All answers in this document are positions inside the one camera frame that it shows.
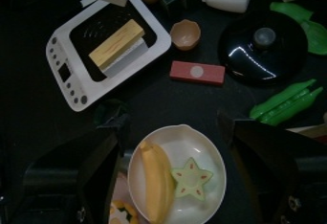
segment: toy egg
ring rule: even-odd
[[[200,29],[196,22],[187,19],[175,23],[169,31],[171,41],[181,51],[191,50],[200,38]]]

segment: green toy vegetable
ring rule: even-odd
[[[321,87],[312,92],[308,88],[313,83],[315,79],[291,84],[277,95],[252,108],[249,117],[269,125],[277,125],[288,120],[312,105],[320,94]]]
[[[313,12],[293,3],[272,2],[269,10],[285,14],[301,26],[308,39],[308,52],[327,56],[327,29],[312,21]]]

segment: pot lid knob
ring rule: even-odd
[[[252,35],[253,46],[257,49],[267,49],[276,40],[275,31],[271,28],[260,28]]]

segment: star-shaped fruit slice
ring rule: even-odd
[[[171,170],[171,175],[177,182],[176,197],[191,195],[203,201],[205,199],[203,185],[208,182],[213,173],[200,169],[195,159],[189,158],[183,168],[173,168]]]

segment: dark background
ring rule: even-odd
[[[251,0],[248,11],[267,10],[272,1]],[[255,223],[244,185],[221,138],[217,112],[247,118],[255,104],[265,101],[285,86],[316,78],[316,85],[327,87],[327,57],[308,54],[299,74],[269,87],[248,86],[229,75],[223,87],[171,80],[172,60],[220,64],[217,43],[227,24],[240,14],[219,11],[197,2],[176,18],[169,18],[159,4],[151,6],[167,31],[175,22],[187,18],[197,22],[201,37],[188,52],[171,46],[140,72],[137,72],[91,107],[76,113],[67,105],[45,60],[45,43],[57,27],[68,19],[71,6],[77,0],[34,0],[10,7],[0,4],[0,140],[1,163],[5,165],[2,194],[10,207],[21,196],[22,173],[52,148],[95,127],[95,110],[108,99],[119,99],[129,107],[132,118],[127,153],[157,128],[188,124],[215,143],[224,160],[227,189],[221,207],[208,223]],[[327,0],[297,0],[311,11],[325,11]],[[323,123],[327,111],[327,91],[319,95],[312,107],[280,124],[281,128]]]

